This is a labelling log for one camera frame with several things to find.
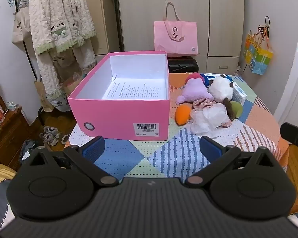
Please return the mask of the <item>green makeup sponge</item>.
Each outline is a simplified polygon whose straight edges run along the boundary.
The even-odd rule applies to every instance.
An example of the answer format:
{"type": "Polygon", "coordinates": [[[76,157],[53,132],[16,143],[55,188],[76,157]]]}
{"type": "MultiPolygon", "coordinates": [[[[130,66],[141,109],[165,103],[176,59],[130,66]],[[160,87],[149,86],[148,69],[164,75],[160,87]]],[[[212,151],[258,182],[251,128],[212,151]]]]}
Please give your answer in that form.
{"type": "Polygon", "coordinates": [[[237,101],[230,101],[230,103],[231,103],[233,116],[235,119],[238,119],[243,113],[243,106],[241,105],[241,103],[237,101]]]}

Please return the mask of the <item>wooden side cabinet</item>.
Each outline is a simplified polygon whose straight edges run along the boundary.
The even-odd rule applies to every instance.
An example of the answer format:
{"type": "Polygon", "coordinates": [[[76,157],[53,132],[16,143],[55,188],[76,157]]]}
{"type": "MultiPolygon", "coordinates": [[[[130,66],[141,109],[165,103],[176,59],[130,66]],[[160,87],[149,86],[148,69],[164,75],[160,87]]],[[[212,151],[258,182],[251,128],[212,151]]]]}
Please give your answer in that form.
{"type": "Polygon", "coordinates": [[[19,156],[23,143],[30,137],[30,125],[22,108],[8,111],[0,124],[0,164],[17,171],[20,168],[19,156]]]}

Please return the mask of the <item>pink tote bag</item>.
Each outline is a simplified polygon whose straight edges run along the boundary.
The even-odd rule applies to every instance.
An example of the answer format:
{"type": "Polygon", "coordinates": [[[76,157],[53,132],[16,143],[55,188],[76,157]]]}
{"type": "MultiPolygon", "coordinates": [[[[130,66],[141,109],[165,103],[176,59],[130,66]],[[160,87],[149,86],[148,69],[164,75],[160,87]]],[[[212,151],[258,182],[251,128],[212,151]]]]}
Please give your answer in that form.
{"type": "Polygon", "coordinates": [[[169,57],[199,54],[196,22],[181,20],[172,2],[166,4],[164,19],[154,22],[154,50],[165,51],[169,57]],[[175,21],[167,19],[169,6],[174,10],[175,21]]]}

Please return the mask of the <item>beige canvas tote bag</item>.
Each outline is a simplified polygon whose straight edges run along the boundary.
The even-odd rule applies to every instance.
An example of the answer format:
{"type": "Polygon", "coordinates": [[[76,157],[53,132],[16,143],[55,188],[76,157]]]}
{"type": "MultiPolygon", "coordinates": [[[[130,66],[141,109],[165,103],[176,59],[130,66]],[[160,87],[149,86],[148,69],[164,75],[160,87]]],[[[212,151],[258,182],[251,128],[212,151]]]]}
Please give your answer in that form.
{"type": "Polygon", "coordinates": [[[14,25],[12,43],[19,44],[30,38],[29,0],[15,0],[16,11],[14,14],[14,25]]]}

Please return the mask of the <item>purple plush toy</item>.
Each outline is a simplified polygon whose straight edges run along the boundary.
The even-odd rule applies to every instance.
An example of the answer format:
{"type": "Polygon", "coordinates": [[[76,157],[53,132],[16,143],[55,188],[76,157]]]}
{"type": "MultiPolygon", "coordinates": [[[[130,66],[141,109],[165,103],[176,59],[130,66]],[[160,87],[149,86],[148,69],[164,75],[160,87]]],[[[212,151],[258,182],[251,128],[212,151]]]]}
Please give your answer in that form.
{"type": "Polygon", "coordinates": [[[194,102],[199,99],[214,100],[213,96],[208,92],[207,87],[201,78],[189,79],[182,89],[182,93],[176,99],[176,105],[184,102],[194,102]]]}

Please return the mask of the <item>pink floral fabric scrunchie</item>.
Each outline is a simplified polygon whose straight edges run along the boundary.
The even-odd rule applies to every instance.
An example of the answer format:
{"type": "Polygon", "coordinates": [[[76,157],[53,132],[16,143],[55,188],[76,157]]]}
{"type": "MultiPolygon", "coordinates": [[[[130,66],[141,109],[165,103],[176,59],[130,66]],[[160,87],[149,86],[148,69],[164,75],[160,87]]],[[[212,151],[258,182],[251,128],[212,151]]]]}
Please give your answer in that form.
{"type": "Polygon", "coordinates": [[[211,107],[216,103],[217,103],[216,101],[209,98],[198,99],[193,102],[193,109],[203,109],[206,107],[211,107]]]}

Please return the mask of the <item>cream knit cardigan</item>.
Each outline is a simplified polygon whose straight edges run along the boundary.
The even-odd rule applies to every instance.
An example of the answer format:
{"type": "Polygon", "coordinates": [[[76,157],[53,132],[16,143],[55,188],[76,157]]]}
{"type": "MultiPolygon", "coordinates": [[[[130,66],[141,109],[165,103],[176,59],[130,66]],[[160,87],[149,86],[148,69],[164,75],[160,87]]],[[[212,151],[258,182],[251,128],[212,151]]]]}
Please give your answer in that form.
{"type": "Polygon", "coordinates": [[[32,42],[47,99],[64,98],[53,56],[68,49],[83,73],[96,65],[91,38],[96,35],[86,0],[29,0],[32,42]]]}

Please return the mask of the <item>brown paper bag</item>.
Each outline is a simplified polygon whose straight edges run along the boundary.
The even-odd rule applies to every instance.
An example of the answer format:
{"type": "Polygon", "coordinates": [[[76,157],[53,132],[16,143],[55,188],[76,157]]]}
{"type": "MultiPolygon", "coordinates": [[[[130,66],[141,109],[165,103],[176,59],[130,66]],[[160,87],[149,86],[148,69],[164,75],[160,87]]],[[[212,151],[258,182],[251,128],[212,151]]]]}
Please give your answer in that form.
{"type": "Polygon", "coordinates": [[[43,110],[45,112],[52,112],[54,107],[51,105],[49,100],[47,100],[47,98],[46,98],[46,92],[45,92],[45,87],[43,85],[43,82],[35,81],[34,85],[36,87],[36,91],[38,93],[38,96],[39,96],[39,99],[40,99],[40,102],[41,102],[41,106],[43,107],[43,110]]]}

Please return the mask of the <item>patchwork tablecloth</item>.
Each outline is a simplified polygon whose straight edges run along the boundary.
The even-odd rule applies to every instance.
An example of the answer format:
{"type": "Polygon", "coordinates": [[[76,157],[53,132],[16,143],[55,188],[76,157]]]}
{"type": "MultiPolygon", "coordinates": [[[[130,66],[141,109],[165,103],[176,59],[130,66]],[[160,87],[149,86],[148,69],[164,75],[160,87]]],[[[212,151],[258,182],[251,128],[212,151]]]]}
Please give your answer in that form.
{"type": "MultiPolygon", "coordinates": [[[[102,154],[90,149],[83,156],[118,180],[124,177],[178,177],[185,180],[209,164],[200,152],[200,137],[189,125],[175,123],[175,100],[181,94],[185,74],[170,75],[170,120],[167,141],[105,140],[102,154]]],[[[238,76],[232,80],[246,93],[242,115],[228,128],[216,130],[215,141],[223,146],[235,145],[242,151],[254,152],[267,147],[283,169],[288,164],[288,144],[279,134],[279,125],[264,102],[238,76]]]]}

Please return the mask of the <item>black suitcase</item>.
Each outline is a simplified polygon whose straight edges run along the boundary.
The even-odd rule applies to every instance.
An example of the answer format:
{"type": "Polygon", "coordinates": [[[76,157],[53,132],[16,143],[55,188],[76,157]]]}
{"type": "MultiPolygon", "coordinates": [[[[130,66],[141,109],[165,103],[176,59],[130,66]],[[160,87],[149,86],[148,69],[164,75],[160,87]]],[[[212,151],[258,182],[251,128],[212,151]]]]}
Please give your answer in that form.
{"type": "Polygon", "coordinates": [[[192,57],[168,57],[169,73],[198,73],[199,66],[192,57]]]}

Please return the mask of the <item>orange makeup sponge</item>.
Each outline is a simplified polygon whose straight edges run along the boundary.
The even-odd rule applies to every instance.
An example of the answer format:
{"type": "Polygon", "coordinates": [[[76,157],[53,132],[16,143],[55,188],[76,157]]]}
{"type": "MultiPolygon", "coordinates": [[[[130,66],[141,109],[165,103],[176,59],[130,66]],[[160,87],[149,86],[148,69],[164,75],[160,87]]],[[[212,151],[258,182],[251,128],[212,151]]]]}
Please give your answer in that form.
{"type": "Polygon", "coordinates": [[[181,104],[175,111],[175,122],[177,125],[185,125],[190,119],[192,107],[186,104],[181,104]]]}

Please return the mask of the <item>red strawberry plush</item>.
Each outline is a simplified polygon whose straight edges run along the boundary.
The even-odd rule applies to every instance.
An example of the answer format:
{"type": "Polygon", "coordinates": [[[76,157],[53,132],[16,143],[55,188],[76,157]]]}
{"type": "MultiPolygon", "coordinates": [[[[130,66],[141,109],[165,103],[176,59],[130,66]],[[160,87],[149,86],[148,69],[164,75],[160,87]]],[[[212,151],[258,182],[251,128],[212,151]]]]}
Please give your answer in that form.
{"type": "Polygon", "coordinates": [[[191,79],[201,79],[204,82],[204,77],[199,73],[191,73],[185,80],[185,84],[191,79]]]}

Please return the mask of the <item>black clothes rack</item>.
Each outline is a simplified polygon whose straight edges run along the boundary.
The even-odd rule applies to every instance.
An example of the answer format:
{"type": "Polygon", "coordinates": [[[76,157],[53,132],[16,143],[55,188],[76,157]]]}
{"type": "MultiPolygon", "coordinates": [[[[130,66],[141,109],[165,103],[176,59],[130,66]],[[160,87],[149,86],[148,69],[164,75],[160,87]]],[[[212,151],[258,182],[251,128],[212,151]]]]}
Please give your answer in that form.
{"type": "MultiPolygon", "coordinates": [[[[15,7],[16,11],[16,5],[15,0],[9,0],[11,4],[15,7]]],[[[33,50],[33,44],[32,44],[32,37],[30,35],[30,38],[26,39],[24,42],[21,42],[19,44],[16,44],[18,46],[21,46],[26,54],[28,64],[31,68],[32,74],[34,76],[34,81],[42,82],[41,75],[39,72],[38,66],[35,64],[35,57],[34,57],[34,50],[33,50]]],[[[43,113],[45,111],[43,110],[43,107],[40,106],[38,110],[38,120],[40,124],[43,126],[45,125],[45,118],[43,116],[43,113]]]]}

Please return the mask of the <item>pink cardboard box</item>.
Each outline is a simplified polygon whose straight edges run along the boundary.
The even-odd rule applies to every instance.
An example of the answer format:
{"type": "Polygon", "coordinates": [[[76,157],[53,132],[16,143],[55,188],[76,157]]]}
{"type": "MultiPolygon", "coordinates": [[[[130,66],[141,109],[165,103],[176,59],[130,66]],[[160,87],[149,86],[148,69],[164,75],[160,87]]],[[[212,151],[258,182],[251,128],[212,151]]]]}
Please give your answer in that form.
{"type": "Polygon", "coordinates": [[[109,53],[68,102],[80,130],[90,137],[165,141],[170,112],[167,54],[109,53]]]}

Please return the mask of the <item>beige wardrobe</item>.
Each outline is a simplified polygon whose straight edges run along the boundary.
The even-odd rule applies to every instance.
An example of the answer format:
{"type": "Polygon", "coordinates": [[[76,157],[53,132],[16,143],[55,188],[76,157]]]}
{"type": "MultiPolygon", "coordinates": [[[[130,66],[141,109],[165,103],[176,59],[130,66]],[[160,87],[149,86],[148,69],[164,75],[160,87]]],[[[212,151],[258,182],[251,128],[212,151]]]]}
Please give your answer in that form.
{"type": "Polygon", "coordinates": [[[98,60],[107,53],[151,51],[161,40],[157,22],[169,22],[166,37],[186,40],[184,23],[197,28],[189,53],[202,73],[232,74],[238,66],[244,25],[244,0],[86,0],[96,36],[98,60]]]}

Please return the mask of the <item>white round plush toy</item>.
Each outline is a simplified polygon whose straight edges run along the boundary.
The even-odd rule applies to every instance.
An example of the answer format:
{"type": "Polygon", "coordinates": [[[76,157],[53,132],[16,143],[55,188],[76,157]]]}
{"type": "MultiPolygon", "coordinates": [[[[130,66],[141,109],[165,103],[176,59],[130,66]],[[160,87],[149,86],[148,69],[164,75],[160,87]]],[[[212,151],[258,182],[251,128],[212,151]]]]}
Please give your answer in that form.
{"type": "Polygon", "coordinates": [[[223,102],[225,99],[232,100],[233,81],[226,75],[220,75],[209,81],[208,92],[213,96],[216,102],[223,102]]]}

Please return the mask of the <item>colourful paper gift bag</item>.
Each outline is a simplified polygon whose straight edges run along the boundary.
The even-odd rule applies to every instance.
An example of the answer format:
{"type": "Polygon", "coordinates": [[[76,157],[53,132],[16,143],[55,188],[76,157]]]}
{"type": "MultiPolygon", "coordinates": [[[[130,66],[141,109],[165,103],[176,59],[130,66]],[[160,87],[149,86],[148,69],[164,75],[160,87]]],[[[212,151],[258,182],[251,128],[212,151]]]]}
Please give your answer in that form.
{"type": "Polygon", "coordinates": [[[245,40],[243,56],[253,74],[263,75],[273,58],[269,28],[270,18],[266,16],[265,24],[259,25],[256,33],[249,31],[245,40]]]}

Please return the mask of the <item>grey sneakers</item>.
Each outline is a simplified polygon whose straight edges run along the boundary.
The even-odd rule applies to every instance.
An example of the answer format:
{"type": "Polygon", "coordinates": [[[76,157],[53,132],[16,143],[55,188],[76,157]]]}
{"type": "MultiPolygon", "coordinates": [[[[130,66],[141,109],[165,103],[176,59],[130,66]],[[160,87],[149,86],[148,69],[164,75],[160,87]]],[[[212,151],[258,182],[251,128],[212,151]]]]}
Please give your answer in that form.
{"type": "Polygon", "coordinates": [[[55,146],[58,143],[58,138],[60,137],[60,131],[51,126],[45,126],[43,132],[40,133],[40,138],[43,142],[50,146],[55,146]]]}

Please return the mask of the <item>white tissue pack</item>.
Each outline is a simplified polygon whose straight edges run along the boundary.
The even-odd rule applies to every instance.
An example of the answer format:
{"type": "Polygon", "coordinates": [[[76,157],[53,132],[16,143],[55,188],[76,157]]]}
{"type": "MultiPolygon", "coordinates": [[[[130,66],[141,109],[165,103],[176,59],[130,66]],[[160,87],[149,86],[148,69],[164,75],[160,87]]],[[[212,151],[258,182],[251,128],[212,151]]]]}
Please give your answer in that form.
{"type": "Polygon", "coordinates": [[[247,99],[247,94],[236,82],[233,82],[233,90],[232,100],[239,102],[243,106],[247,99]]]}

